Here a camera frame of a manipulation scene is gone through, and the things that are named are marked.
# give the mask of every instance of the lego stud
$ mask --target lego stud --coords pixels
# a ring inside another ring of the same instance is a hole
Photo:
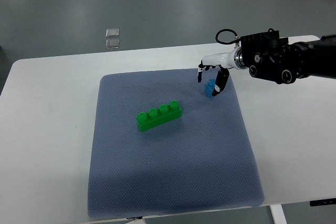
[[[179,102],[177,101],[171,101],[170,107],[172,108],[173,111],[176,111],[180,108]]]
[[[139,123],[144,123],[144,122],[146,122],[146,120],[147,120],[147,114],[144,113],[144,112],[141,112],[141,113],[136,117],[136,119],[137,119],[137,121],[138,121]]]
[[[166,105],[166,104],[161,105],[161,106],[159,107],[159,111],[160,111],[161,114],[163,114],[163,115],[167,115],[168,112],[169,112],[169,107],[168,107],[168,105]]]
[[[149,117],[152,119],[157,118],[158,114],[159,112],[157,109],[150,109],[148,112]]]

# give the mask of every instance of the blue textured mat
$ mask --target blue textured mat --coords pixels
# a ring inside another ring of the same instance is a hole
[[[134,72],[100,82],[88,188],[93,218],[128,218],[259,206],[258,170],[231,78],[214,98],[217,70]],[[138,113],[178,100],[182,117],[145,132]]]

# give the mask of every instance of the small square tile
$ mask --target small square tile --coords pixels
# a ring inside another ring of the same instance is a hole
[[[119,47],[119,39],[107,39],[106,40],[106,49],[118,48],[118,47]]]
[[[106,37],[118,37],[119,36],[119,28],[109,28],[106,30]]]

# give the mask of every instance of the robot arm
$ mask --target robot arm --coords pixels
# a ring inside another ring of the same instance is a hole
[[[230,68],[248,68],[252,77],[277,84],[290,84],[310,75],[336,79],[336,35],[289,45],[288,38],[280,38],[279,31],[269,29],[238,40],[241,47],[226,54],[206,56],[198,66],[198,82],[202,80],[203,69],[220,67],[212,96],[224,90]]]

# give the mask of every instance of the white table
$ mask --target white table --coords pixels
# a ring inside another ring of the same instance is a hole
[[[104,75],[196,68],[203,56],[232,49],[207,44],[15,62],[0,96],[0,223],[90,220],[87,186]],[[264,205],[335,198],[336,80],[277,85],[247,70],[230,72]]]

